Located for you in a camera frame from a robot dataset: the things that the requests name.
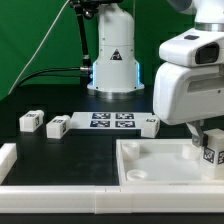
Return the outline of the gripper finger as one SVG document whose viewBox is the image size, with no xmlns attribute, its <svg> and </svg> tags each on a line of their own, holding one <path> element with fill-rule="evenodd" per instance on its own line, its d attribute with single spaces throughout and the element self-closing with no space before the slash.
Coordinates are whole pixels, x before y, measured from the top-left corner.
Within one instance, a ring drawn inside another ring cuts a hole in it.
<svg viewBox="0 0 224 224">
<path fill-rule="evenodd" d="M 189 131 L 192 135 L 192 144 L 196 147 L 201 147 L 203 145 L 204 134 L 201 129 L 200 121 L 191 121 L 186 123 Z"/>
</svg>

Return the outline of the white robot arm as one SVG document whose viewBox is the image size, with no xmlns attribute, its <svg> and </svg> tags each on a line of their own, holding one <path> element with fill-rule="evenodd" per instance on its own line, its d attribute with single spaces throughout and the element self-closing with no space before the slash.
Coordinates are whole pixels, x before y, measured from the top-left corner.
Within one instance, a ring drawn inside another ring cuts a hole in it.
<svg viewBox="0 0 224 224">
<path fill-rule="evenodd" d="M 185 123 L 195 146 L 211 134 L 202 121 L 224 115 L 224 0 L 167 0 L 195 16 L 194 27 L 162 43 L 164 63 L 155 77 L 153 111 L 168 125 Z M 133 18 L 114 0 L 99 1 L 99 56 L 93 63 L 91 93 L 108 98 L 143 90 L 134 58 Z"/>
</svg>

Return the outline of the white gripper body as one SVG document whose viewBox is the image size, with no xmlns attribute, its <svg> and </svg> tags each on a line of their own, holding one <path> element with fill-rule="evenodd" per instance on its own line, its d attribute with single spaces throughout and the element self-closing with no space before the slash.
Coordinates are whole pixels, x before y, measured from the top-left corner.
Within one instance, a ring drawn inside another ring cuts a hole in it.
<svg viewBox="0 0 224 224">
<path fill-rule="evenodd" d="M 176 125 L 224 115 L 224 32 L 190 29 L 159 48 L 153 111 Z"/>
</svg>

